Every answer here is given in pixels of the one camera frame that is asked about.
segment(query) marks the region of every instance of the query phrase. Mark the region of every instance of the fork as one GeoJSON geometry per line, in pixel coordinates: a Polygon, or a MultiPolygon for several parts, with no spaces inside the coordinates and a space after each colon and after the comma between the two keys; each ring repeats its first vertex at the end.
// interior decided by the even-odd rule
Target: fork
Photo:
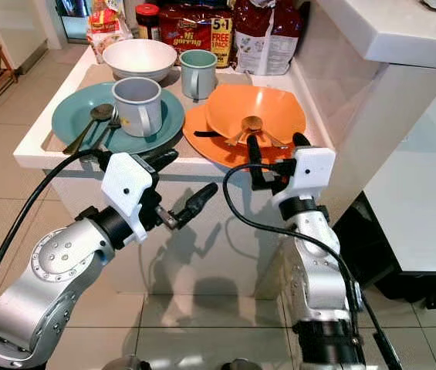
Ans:
{"type": "Polygon", "coordinates": [[[111,130],[111,134],[121,127],[120,117],[118,116],[118,110],[115,112],[114,117],[108,122],[105,129],[101,133],[101,136],[97,138],[96,142],[91,146],[91,149],[98,149],[104,141],[104,137],[111,130]]]}

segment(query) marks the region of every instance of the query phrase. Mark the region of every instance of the teal plate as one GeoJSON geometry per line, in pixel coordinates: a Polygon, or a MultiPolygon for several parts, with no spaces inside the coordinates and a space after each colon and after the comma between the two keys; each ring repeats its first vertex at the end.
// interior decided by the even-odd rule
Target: teal plate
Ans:
{"type": "MultiPolygon", "coordinates": [[[[86,87],[65,98],[56,107],[52,118],[52,128],[60,140],[66,145],[74,141],[90,121],[90,111],[93,107],[103,103],[114,104],[111,86],[113,82],[86,87]]],[[[181,130],[185,112],[176,96],[164,89],[161,93],[161,109],[163,126],[157,133],[148,137],[135,137],[118,129],[113,137],[110,137],[110,134],[106,135],[105,147],[114,153],[143,153],[167,143],[181,130]]],[[[81,149],[88,149],[101,135],[107,124],[108,121],[100,123],[93,136],[96,127],[94,124],[87,133],[81,149]]]]}

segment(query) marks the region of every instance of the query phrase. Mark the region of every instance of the snack bag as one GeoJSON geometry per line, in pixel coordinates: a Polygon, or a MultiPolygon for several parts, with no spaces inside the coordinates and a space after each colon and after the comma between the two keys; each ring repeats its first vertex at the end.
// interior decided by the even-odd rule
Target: snack bag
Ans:
{"type": "Polygon", "coordinates": [[[125,24],[123,6],[117,0],[94,0],[93,14],[88,19],[87,41],[93,48],[98,63],[103,62],[103,51],[109,45],[132,39],[125,24]]]}
{"type": "Polygon", "coordinates": [[[161,41],[175,48],[203,49],[218,57],[218,68],[228,67],[232,49],[232,12],[226,8],[165,5],[159,13],[161,41]]]}
{"type": "Polygon", "coordinates": [[[232,66],[253,75],[285,74],[302,26],[292,0],[236,0],[234,22],[232,66]]]}

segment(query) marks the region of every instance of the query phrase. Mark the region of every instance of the jar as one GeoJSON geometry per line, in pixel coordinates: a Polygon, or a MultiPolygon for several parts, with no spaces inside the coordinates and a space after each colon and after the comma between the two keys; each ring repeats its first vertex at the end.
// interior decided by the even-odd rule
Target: jar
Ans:
{"type": "Polygon", "coordinates": [[[153,4],[135,7],[135,18],[139,24],[139,38],[160,41],[159,8],[153,4]]]}

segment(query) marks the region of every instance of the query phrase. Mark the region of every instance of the orange bowl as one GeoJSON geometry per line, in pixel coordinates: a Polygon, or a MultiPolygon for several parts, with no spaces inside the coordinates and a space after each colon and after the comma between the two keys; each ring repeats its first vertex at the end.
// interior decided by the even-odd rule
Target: orange bowl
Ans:
{"type": "MultiPolygon", "coordinates": [[[[305,132],[305,113],[290,92],[270,87],[220,85],[205,106],[208,125],[226,138],[240,133],[246,116],[259,116],[262,128],[284,144],[292,142],[294,133],[305,132]]],[[[246,140],[244,135],[239,142],[246,144],[246,140]]],[[[260,135],[259,146],[271,146],[266,135],[260,135]]]]}
{"type": "MultiPolygon", "coordinates": [[[[210,131],[211,128],[205,122],[205,107],[197,106],[185,116],[184,135],[187,141],[202,156],[222,164],[226,167],[235,167],[248,163],[247,146],[229,146],[225,143],[224,137],[197,137],[195,131],[210,131]]],[[[281,150],[275,147],[263,148],[261,150],[263,163],[274,163],[277,160],[291,158],[295,145],[290,143],[288,149],[281,150]]]]}

